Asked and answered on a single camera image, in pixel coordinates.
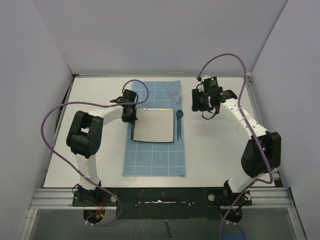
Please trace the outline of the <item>clear wine glass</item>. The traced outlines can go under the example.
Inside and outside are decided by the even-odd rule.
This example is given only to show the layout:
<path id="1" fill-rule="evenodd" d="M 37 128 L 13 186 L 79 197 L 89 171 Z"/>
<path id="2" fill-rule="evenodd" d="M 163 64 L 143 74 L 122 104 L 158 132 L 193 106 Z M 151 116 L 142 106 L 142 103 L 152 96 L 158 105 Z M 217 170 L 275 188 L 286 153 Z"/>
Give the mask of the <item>clear wine glass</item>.
<path id="1" fill-rule="evenodd" d="M 182 95 L 182 87 L 180 84 L 171 84 L 167 88 L 168 101 L 171 104 L 177 104 L 180 101 Z"/>

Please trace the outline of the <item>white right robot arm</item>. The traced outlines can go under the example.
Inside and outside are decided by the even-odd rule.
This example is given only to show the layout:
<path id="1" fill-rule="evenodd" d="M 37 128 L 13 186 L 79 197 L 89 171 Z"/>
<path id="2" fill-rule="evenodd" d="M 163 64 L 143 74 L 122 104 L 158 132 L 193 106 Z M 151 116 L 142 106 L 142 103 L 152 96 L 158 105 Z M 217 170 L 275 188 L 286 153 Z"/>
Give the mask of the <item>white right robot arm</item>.
<path id="1" fill-rule="evenodd" d="M 199 77 L 198 81 L 200 83 L 191 91 L 192 111 L 222 114 L 246 141 L 240 170 L 225 183 L 226 189 L 222 192 L 223 200 L 233 205 L 247 186 L 280 166 L 282 139 L 279 133 L 260 125 L 240 105 L 232 90 L 219 86 L 217 77 Z"/>

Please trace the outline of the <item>dark blue plastic knife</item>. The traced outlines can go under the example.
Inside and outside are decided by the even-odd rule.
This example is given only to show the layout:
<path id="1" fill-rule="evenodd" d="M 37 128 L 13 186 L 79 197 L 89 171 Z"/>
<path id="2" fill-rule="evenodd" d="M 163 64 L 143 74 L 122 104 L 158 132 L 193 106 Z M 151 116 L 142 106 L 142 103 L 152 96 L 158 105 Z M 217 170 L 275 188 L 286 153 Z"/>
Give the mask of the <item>dark blue plastic knife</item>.
<path id="1" fill-rule="evenodd" d="M 177 141 L 179 141 L 179 134 L 180 134 L 180 119 L 179 117 L 176 115 L 176 138 L 177 138 Z"/>

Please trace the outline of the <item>dark blue plastic spoon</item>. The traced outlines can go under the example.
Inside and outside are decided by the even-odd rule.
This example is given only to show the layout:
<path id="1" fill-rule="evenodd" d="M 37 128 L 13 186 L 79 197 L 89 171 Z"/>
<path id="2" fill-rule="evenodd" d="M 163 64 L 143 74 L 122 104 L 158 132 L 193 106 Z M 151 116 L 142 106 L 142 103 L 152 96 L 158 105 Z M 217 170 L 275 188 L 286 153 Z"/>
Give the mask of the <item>dark blue plastic spoon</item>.
<path id="1" fill-rule="evenodd" d="M 183 118 L 183 115 L 184 115 L 184 113 L 183 113 L 183 111 L 182 110 L 177 110 L 177 112 L 176 112 L 176 116 L 178 116 L 179 117 L 179 140 L 181 139 L 181 137 L 182 137 L 182 118 Z"/>

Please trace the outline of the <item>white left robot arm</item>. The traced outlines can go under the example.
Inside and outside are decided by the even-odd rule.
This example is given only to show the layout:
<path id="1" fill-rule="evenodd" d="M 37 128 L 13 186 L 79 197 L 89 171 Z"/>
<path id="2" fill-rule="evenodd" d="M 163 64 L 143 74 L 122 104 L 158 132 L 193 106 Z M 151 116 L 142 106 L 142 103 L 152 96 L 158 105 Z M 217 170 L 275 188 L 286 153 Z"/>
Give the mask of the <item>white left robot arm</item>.
<path id="1" fill-rule="evenodd" d="M 103 127 L 114 120 L 133 124 L 136 118 L 138 94 L 125 89 L 122 96 L 111 100 L 116 106 L 98 108 L 90 112 L 77 111 L 72 120 L 66 145 L 74 154 L 78 170 L 82 173 L 78 183 L 79 196 L 95 206 L 102 199 L 98 187 L 101 180 L 97 173 L 96 154 L 101 146 Z"/>

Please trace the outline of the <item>blue checked cloth napkin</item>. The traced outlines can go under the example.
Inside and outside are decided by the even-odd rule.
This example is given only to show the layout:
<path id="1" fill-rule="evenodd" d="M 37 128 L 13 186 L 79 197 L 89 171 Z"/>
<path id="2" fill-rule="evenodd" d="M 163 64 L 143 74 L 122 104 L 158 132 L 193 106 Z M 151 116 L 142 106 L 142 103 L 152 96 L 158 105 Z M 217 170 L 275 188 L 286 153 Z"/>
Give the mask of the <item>blue checked cloth napkin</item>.
<path id="1" fill-rule="evenodd" d="M 147 92 L 149 97 L 141 108 L 173 108 L 183 109 L 182 101 L 177 104 L 169 102 L 168 86 L 179 84 L 177 81 L 146 81 L 144 87 L 134 82 L 132 90 L 143 101 Z M 169 143 L 151 143 L 131 140 L 131 124 L 127 128 L 123 175 L 125 177 L 183 177 L 186 175 L 186 157 L 184 128 L 181 127 L 181 139 L 177 141 L 176 119 L 174 120 L 174 139 Z"/>

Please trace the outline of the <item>square white plate black rim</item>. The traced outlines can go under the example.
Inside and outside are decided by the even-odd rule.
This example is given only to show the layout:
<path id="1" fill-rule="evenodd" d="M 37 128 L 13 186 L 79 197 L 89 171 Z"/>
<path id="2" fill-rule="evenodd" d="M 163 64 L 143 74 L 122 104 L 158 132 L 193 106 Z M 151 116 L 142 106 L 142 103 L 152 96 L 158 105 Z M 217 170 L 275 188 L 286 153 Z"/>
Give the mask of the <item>square white plate black rim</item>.
<path id="1" fill-rule="evenodd" d="M 174 109 L 146 108 L 136 109 L 132 139 L 146 143 L 172 143 L 174 141 Z"/>

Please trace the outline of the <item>silver metal fork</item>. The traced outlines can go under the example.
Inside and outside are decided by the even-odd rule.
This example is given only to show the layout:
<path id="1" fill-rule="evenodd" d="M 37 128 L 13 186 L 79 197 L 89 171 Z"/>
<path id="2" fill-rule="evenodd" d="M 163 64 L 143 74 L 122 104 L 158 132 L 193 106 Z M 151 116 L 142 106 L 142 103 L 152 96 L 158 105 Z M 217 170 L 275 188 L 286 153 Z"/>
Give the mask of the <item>silver metal fork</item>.
<path id="1" fill-rule="evenodd" d="M 131 132 L 130 132 L 130 139 L 131 139 L 131 140 L 133 140 L 133 138 L 134 138 L 135 123 L 136 123 L 136 122 L 132 122 L 132 123 L 131 123 Z"/>

